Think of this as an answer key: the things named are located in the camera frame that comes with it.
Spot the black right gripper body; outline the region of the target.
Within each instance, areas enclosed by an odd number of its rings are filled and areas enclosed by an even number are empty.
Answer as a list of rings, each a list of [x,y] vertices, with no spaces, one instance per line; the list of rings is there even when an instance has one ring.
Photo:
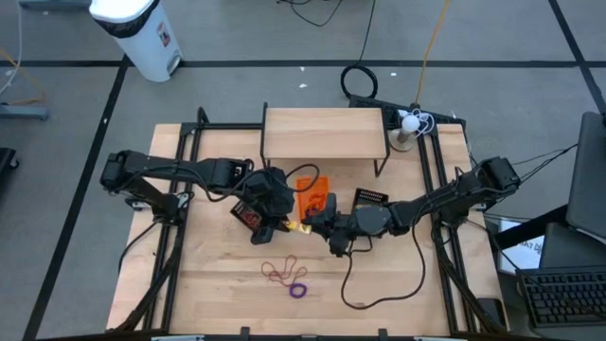
[[[315,217],[313,226],[317,228],[320,235],[329,246],[330,253],[342,258],[348,254],[348,248],[356,239],[350,215],[344,215],[337,210],[336,195],[328,194],[328,200],[324,210],[319,211]]]

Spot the black plastic basket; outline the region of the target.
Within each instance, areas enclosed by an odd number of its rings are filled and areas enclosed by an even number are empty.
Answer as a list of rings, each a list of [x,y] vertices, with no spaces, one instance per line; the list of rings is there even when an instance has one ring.
[[[263,216],[243,201],[238,201],[230,213],[252,232],[256,232],[263,221]]]
[[[389,196],[377,191],[356,188],[352,207],[359,206],[381,206],[389,201]]]

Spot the red rubber band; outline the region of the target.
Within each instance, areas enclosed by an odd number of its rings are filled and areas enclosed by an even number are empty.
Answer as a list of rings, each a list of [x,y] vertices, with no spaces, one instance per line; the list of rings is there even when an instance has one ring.
[[[269,281],[273,281],[273,282],[278,282],[279,284],[281,284],[279,282],[279,277],[278,275],[283,271],[283,268],[281,270],[278,270],[276,268],[276,266],[269,262],[269,261],[265,261],[261,266],[260,266],[260,272],[269,280]]]
[[[297,282],[299,278],[302,278],[308,274],[306,266],[297,267],[297,257],[289,255],[284,261],[283,271],[278,275],[279,282],[286,287],[290,287]]]
[[[253,227],[258,227],[259,222],[262,220],[262,218],[256,213],[256,211],[250,208],[245,208],[240,213],[240,216],[248,226]]]

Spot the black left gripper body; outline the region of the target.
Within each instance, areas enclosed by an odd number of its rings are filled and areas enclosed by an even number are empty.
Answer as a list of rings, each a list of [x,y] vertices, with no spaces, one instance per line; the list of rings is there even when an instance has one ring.
[[[260,228],[252,233],[250,241],[254,245],[268,243],[277,231],[275,227],[283,224],[280,218],[293,211],[294,191],[286,184],[284,170],[276,167],[256,170],[245,181],[244,189],[244,202],[263,216]]]

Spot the white paper sheet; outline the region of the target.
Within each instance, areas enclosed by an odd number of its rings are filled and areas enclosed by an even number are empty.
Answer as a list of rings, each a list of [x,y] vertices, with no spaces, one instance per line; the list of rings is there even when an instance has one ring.
[[[521,269],[538,268],[543,246],[544,236],[540,236],[504,249],[503,253],[498,255],[498,270],[508,275],[514,275],[515,265]]]

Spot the white globe desk lamp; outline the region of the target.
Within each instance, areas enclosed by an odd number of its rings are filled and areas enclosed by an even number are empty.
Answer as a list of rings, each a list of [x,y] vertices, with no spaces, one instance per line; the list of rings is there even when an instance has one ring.
[[[397,152],[410,151],[417,140],[419,119],[414,115],[407,115],[401,119],[401,126],[388,134],[390,146]]]

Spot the grey floor bar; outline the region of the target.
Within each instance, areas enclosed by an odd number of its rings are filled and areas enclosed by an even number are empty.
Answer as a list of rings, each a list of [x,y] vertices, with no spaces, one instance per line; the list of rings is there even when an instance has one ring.
[[[49,114],[44,107],[0,104],[0,118],[47,120]]]

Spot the white trash bin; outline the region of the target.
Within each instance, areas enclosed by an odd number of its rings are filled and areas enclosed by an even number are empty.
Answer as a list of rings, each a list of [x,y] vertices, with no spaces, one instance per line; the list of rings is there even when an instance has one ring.
[[[183,59],[163,0],[92,0],[89,13],[148,81],[168,81]]]

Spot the orange plastic basket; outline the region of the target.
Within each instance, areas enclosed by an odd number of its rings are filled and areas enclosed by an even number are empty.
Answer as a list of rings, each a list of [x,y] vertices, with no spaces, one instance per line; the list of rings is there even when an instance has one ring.
[[[330,180],[327,176],[319,176],[312,185],[312,178],[310,176],[299,176],[295,179],[295,188],[300,189],[300,192],[296,193],[295,203],[297,204],[298,217],[300,220],[303,220],[306,218],[305,210],[309,197],[315,192],[326,192],[329,194]]]

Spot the wooden shelf riser black legs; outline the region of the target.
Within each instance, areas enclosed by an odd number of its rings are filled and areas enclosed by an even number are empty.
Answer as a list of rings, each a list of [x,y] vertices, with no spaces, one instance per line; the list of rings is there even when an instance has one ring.
[[[390,157],[380,108],[276,108],[263,104],[259,156],[274,159],[367,159],[380,176]]]

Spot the black phone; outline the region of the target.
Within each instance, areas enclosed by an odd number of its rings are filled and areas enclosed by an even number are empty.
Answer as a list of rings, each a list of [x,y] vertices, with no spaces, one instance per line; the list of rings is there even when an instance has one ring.
[[[503,303],[498,298],[479,297],[476,302],[476,318],[482,333],[508,332]]]

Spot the grey monitor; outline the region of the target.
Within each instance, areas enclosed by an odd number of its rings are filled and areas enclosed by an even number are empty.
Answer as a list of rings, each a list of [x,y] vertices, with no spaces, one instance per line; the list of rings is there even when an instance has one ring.
[[[606,125],[597,113],[581,117],[566,221],[606,240]]]

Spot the black keyboard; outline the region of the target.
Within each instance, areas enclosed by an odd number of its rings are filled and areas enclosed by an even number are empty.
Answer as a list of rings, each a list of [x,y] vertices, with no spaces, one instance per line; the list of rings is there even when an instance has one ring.
[[[515,273],[533,327],[606,326],[606,265]]]

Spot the black power strip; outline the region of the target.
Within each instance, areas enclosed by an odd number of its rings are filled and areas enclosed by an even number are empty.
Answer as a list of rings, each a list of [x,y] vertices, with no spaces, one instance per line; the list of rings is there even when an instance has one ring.
[[[379,108],[383,114],[383,122],[388,130],[394,130],[401,126],[400,111],[411,112],[412,108],[382,100],[371,99],[351,95],[349,98],[349,108]],[[435,124],[458,124],[463,129],[466,128],[466,120],[451,116],[440,115],[429,112]]]

